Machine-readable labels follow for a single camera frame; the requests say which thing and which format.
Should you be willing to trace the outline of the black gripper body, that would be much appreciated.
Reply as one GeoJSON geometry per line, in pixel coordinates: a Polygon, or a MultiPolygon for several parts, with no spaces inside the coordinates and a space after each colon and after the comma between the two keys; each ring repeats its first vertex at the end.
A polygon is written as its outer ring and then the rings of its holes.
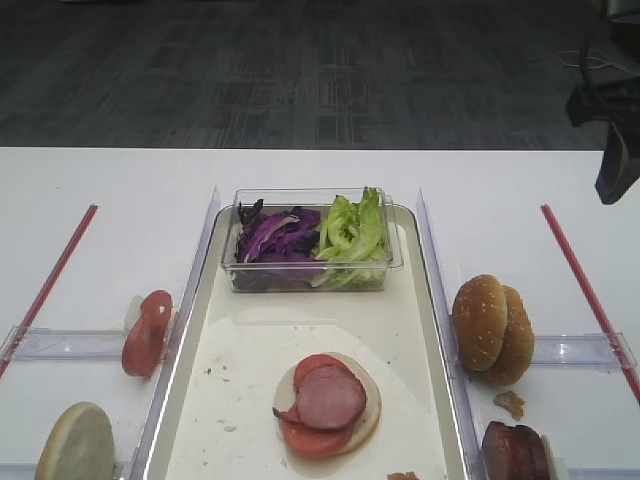
{"type": "Polygon", "coordinates": [[[639,78],[576,86],[566,103],[574,127],[607,124],[607,138],[595,189],[612,205],[639,180],[639,78]]]}

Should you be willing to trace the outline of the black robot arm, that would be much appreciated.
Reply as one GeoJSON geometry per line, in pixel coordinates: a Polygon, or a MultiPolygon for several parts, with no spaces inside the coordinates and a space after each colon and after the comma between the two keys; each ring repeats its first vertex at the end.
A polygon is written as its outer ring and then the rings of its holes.
{"type": "Polygon", "coordinates": [[[612,205],[639,179],[639,75],[628,79],[597,83],[588,68],[592,43],[605,26],[639,26],[639,9],[610,10],[601,3],[601,12],[578,50],[577,67],[581,82],[571,92],[565,111],[574,127],[600,121],[608,126],[606,146],[595,189],[604,205],[612,205]]]}

